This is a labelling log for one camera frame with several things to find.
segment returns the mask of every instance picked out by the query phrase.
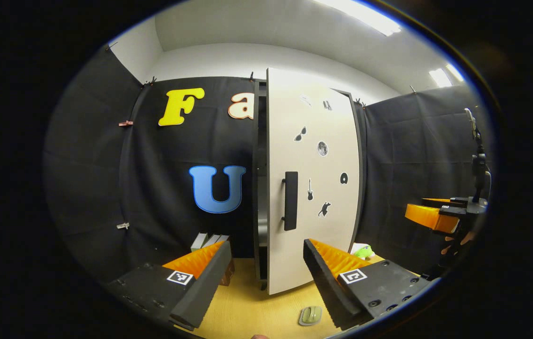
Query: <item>black curtain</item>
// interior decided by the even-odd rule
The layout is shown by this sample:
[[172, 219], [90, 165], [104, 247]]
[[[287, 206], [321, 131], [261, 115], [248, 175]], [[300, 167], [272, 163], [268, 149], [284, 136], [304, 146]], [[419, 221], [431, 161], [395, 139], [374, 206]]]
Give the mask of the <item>black curtain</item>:
[[119, 167], [141, 84], [111, 50], [99, 49], [72, 79], [47, 129], [44, 187], [55, 225], [74, 257], [99, 281], [128, 271]]
[[[254, 83], [233, 77], [201, 77], [157, 81], [146, 86], [133, 112], [134, 125], [124, 146], [122, 177], [126, 231], [134, 251], [132, 262], [163, 264], [189, 253], [200, 232], [229, 234], [235, 258], [253, 257], [252, 151], [253, 120], [228, 114], [234, 94], [253, 93]], [[159, 126], [167, 92], [202, 88], [180, 125]], [[213, 214], [200, 209], [193, 195], [189, 168], [211, 166], [213, 198], [229, 197], [227, 166], [245, 167], [242, 202], [235, 210]]]
[[[415, 273], [435, 265], [448, 244], [406, 219], [407, 204], [475, 193], [471, 155], [477, 144], [465, 108], [477, 120], [494, 178], [492, 129], [484, 106], [467, 86], [403, 95], [363, 110], [367, 187], [356, 241]], [[488, 180], [483, 197], [487, 195]]]

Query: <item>white cabinet door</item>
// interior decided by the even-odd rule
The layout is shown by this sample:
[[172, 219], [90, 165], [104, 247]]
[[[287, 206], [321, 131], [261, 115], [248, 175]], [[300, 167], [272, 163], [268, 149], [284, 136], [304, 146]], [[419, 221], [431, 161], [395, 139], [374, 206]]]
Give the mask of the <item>white cabinet door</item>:
[[[351, 245], [359, 206], [359, 146], [350, 99], [298, 73], [269, 68], [268, 293], [312, 281], [303, 240]], [[286, 171], [298, 172], [296, 229], [285, 231]]]

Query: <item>white wall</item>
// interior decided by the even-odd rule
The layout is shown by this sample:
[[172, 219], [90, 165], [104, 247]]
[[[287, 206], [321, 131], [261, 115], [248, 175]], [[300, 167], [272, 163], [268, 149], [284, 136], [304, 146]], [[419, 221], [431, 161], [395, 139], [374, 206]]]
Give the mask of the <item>white wall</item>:
[[[133, 64], [129, 66], [121, 58], [120, 61], [129, 69], [133, 68]], [[252, 71], [254, 78], [266, 79], [268, 67], [307, 74], [325, 86], [350, 92], [354, 99], [360, 98], [366, 105], [399, 95], [369, 75], [335, 60], [297, 49], [257, 43], [215, 43], [163, 52], [143, 79], [151, 80], [152, 76], [157, 81], [218, 76], [249, 78]]]
[[113, 45], [111, 51], [128, 68], [141, 83], [151, 81], [148, 71], [163, 53], [161, 44], [155, 32], [155, 17], [140, 22], [138, 25], [120, 34], [109, 42]]

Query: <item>white ceiling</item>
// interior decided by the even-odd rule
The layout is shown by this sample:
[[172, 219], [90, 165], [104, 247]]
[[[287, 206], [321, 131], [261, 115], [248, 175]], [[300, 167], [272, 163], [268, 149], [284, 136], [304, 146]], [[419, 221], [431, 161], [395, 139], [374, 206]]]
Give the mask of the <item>white ceiling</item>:
[[410, 93], [409, 85], [436, 88], [428, 71], [447, 64], [407, 28], [386, 37], [312, 0], [189, 0], [158, 13], [155, 28], [164, 51], [224, 42], [295, 48], [354, 67], [400, 94]]

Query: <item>black door handle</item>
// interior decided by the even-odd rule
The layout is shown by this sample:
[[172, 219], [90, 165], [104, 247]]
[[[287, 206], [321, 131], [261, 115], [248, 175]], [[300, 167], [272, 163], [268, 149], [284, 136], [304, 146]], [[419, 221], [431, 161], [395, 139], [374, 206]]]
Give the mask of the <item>black door handle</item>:
[[285, 216], [281, 218], [285, 222], [284, 230], [295, 230], [298, 219], [298, 172], [285, 172]]

